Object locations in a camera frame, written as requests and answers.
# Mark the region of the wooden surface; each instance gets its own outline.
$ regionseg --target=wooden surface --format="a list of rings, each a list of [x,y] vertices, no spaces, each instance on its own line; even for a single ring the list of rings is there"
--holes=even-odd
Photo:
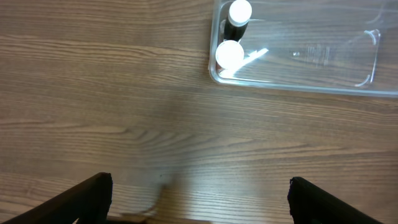
[[[301,176],[398,223],[398,101],[219,86],[212,9],[0,1],[0,222],[105,171],[112,216],[292,223]]]

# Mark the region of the wooden table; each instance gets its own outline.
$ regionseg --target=wooden table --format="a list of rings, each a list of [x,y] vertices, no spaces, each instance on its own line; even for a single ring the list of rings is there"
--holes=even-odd
[[[398,222],[398,101],[219,86],[212,9],[0,1],[0,222],[100,171],[152,223],[293,223],[293,176]]]

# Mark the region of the clear plastic container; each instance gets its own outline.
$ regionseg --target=clear plastic container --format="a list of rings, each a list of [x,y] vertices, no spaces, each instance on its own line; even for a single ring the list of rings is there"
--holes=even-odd
[[[385,44],[384,33],[397,30],[397,1],[249,0],[252,17],[239,42],[244,60],[234,69],[223,69],[216,62],[215,52],[224,41],[223,26],[232,2],[215,1],[209,62],[214,81],[259,88],[398,96],[396,71],[379,71],[376,66],[380,45]],[[398,56],[389,57],[390,62],[396,57],[394,63],[398,63]]]

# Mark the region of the white cap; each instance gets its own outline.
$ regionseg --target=white cap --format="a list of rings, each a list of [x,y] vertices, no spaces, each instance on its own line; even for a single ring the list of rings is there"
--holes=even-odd
[[[229,8],[228,19],[232,25],[241,27],[249,22],[252,9],[246,0],[235,0]]]
[[[240,66],[244,58],[244,50],[235,40],[222,42],[216,50],[216,61],[224,69],[232,69]]]

